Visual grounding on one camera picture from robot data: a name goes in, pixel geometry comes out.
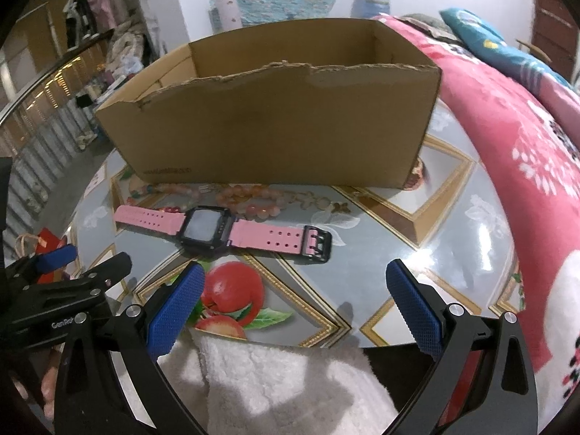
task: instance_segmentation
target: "white towel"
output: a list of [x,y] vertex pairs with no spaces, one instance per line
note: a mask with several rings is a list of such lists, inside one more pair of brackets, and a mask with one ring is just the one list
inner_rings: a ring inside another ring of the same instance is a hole
[[[397,415],[359,348],[273,347],[192,335],[198,350],[182,333],[159,365],[210,435],[379,435]],[[115,366],[133,413],[153,425],[127,372]]]

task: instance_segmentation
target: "green leaf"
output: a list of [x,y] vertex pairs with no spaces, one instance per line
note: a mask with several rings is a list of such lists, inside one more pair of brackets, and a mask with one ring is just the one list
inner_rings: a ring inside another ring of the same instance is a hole
[[121,180],[129,180],[129,178],[131,178],[133,174],[134,171],[129,168],[123,173],[123,175],[121,175]]
[[212,260],[204,260],[203,258],[196,259],[195,261],[201,265],[205,273],[207,273],[211,269],[213,263]]
[[241,321],[244,317],[246,317],[250,310],[252,309],[252,304],[248,304],[246,307],[243,307],[242,309],[239,309],[237,311],[234,312],[220,312],[220,314],[222,315],[229,315],[231,318],[237,320],[237,321]]
[[292,312],[280,312],[274,311],[269,307],[265,309],[260,309],[256,318],[247,325],[244,325],[244,329],[263,329],[269,327],[270,325],[279,324],[285,321],[288,317],[292,315]]
[[168,285],[172,285],[175,283],[175,280],[179,278],[179,273],[174,274],[170,279],[168,279],[165,283]]
[[204,305],[201,302],[201,299],[197,302],[197,304],[195,305],[195,307],[193,308],[193,310],[191,311],[191,314],[189,315],[189,317],[187,318],[187,323],[189,325],[195,325],[199,319],[199,316],[201,315],[201,313],[204,310]]

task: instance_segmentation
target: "metal railing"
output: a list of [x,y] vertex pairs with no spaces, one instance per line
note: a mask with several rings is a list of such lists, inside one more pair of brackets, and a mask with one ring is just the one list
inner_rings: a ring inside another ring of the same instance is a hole
[[6,258],[16,257],[20,234],[34,232],[51,190],[81,152],[78,137],[96,126],[92,111],[78,108],[75,96],[104,70],[101,42],[111,35],[112,30],[67,52],[0,112],[0,156],[14,160],[3,235]]

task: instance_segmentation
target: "red apple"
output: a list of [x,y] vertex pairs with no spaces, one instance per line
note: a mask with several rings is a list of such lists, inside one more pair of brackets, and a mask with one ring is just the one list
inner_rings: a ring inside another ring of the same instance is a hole
[[195,328],[212,334],[223,335],[224,337],[246,340],[246,334],[242,326],[229,315],[214,315],[207,319],[200,319],[195,324]]
[[205,276],[201,302],[208,309],[229,314],[251,304],[249,313],[238,324],[252,322],[264,304],[264,285],[260,274],[241,261],[228,261]]

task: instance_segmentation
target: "blue pillow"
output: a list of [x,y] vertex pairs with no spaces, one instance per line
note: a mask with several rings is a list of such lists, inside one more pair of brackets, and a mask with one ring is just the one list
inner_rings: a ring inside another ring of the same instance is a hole
[[536,97],[539,95],[543,74],[552,75],[566,88],[571,89],[561,75],[531,54],[508,46],[499,31],[471,11],[448,8],[439,13],[477,58],[513,78]]

